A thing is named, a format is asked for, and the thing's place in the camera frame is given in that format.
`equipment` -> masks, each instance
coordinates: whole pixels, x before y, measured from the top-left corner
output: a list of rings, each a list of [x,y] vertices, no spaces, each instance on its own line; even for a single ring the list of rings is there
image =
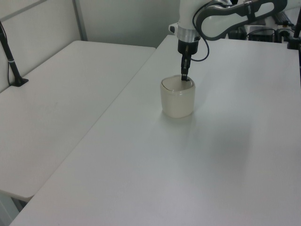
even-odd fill
[[[179,39],[181,79],[187,81],[191,60],[203,61],[208,57],[206,40],[218,40],[237,27],[300,6],[300,0],[246,0],[239,5],[232,5],[230,0],[181,0],[180,20],[169,26]],[[192,59],[201,38],[207,45],[208,54],[201,60]]]
[[[20,76],[17,65],[16,65],[15,60],[13,58],[13,55],[10,51],[10,48],[9,48],[9,45],[8,45],[8,39],[7,39],[5,30],[3,28],[3,25],[1,23],[1,21],[0,21],[0,42],[2,44],[5,55],[8,59],[8,64],[10,65],[10,68],[11,68],[13,74],[14,74],[14,77],[15,77],[15,82],[13,84],[9,83],[9,77],[8,77],[8,84],[10,86],[20,87],[20,86],[24,85],[26,82],[28,82],[28,79],[24,79]]]

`cable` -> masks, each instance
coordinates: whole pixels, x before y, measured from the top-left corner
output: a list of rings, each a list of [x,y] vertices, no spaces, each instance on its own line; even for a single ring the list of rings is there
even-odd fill
[[[0,21],[0,27],[1,27],[2,31],[4,32],[4,36],[5,36],[5,39],[6,39],[6,42],[7,42],[8,41],[8,37],[6,35],[5,29],[4,29],[1,21]],[[8,85],[10,86],[10,82],[9,82],[9,62],[8,62]]]
[[[8,40],[8,37],[7,37],[7,35],[6,35],[5,29],[4,29],[4,27],[3,27],[2,23],[1,23],[1,21],[0,21],[0,27],[1,27],[2,31],[4,32],[4,36],[5,36],[5,39],[6,39],[6,41],[7,41],[7,40]]]
[[[196,13],[193,15],[193,18],[192,18],[192,24],[193,24],[194,28],[196,29],[196,31],[198,32],[198,34],[202,37],[202,39],[204,40],[204,42],[205,42],[205,44],[206,44],[206,46],[207,46],[207,55],[206,55],[205,58],[203,58],[203,59],[201,59],[201,60],[195,60],[195,59],[190,58],[190,60],[195,61],[195,62],[201,62],[201,61],[206,60],[206,59],[208,58],[208,56],[209,56],[209,53],[210,53],[210,48],[209,48],[209,45],[208,45],[207,40],[204,38],[204,36],[201,34],[201,32],[199,32],[199,30],[197,29],[197,26],[196,26],[195,23],[194,23],[194,19],[195,19],[196,15],[198,14],[198,12],[199,12],[202,8],[206,7],[208,4],[209,4],[209,3],[206,3],[206,4],[203,5],[201,8],[199,8],[199,9],[196,11]]]
[[[294,31],[292,31],[292,30],[290,30],[290,29],[287,29],[287,28],[280,28],[280,29],[278,29],[278,31],[282,31],[282,30],[287,30],[287,31],[290,31],[290,32],[292,32],[293,34],[294,34]]]
[[[8,85],[10,86],[10,82],[9,82],[9,62],[8,62]]]
[[[209,48],[209,45],[208,45],[207,40],[204,38],[204,36],[201,34],[201,32],[198,30],[196,24],[194,23],[194,19],[195,19],[196,15],[199,13],[199,11],[200,11],[201,9],[203,9],[204,7],[206,7],[207,5],[209,5],[209,3],[210,3],[210,2],[206,3],[206,4],[203,5],[201,8],[199,8],[199,9],[196,11],[196,13],[193,15],[193,18],[192,18],[192,24],[193,24],[194,28],[196,29],[196,31],[198,32],[198,34],[201,36],[201,38],[204,40],[204,42],[205,42],[205,44],[206,44],[206,46],[207,46],[207,55],[206,55],[206,57],[204,57],[204,58],[201,59],[201,60],[196,60],[196,59],[192,59],[192,58],[188,57],[188,54],[187,54],[187,52],[186,52],[186,57],[187,57],[189,60],[192,60],[192,61],[194,61],[194,62],[201,62],[201,61],[204,61],[204,60],[206,60],[206,59],[208,58],[208,56],[209,56],[209,54],[210,54],[210,48]],[[223,3],[216,3],[216,4],[209,5],[209,6],[213,6],[213,5],[219,5],[219,6],[222,6],[222,7],[224,7],[224,8],[234,6],[234,5],[224,5]]]
[[[275,29],[272,29],[272,28],[266,28],[266,29],[258,29],[256,31],[252,31],[250,33],[248,33],[246,36],[249,37],[250,34],[254,34],[254,33],[257,33],[257,32],[263,32],[263,31],[274,31],[273,35],[275,34],[276,30]]]

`table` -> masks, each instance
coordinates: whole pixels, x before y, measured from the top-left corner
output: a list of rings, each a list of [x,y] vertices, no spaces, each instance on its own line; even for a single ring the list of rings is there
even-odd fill
[[[209,45],[190,67],[191,116],[162,113],[160,81],[181,62],[167,36],[11,226],[299,226],[298,52]]]
[[[0,94],[0,192],[29,201],[154,48],[76,41]]]

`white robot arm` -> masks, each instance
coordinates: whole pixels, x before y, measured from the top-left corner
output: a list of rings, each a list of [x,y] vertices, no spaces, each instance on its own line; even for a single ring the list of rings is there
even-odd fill
[[[218,40],[236,27],[300,6],[301,0],[246,0],[234,6],[230,0],[181,0],[180,20],[169,30],[179,39],[182,80],[187,79],[191,55],[197,52],[201,37]]]

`table surface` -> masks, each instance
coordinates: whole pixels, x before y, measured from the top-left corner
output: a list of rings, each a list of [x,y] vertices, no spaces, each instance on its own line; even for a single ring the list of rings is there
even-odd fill
[[[191,116],[162,113],[160,81],[181,61],[167,36],[12,226],[299,226],[298,52],[209,45]]]
[[[0,192],[29,200],[154,48],[76,41],[0,94]]]

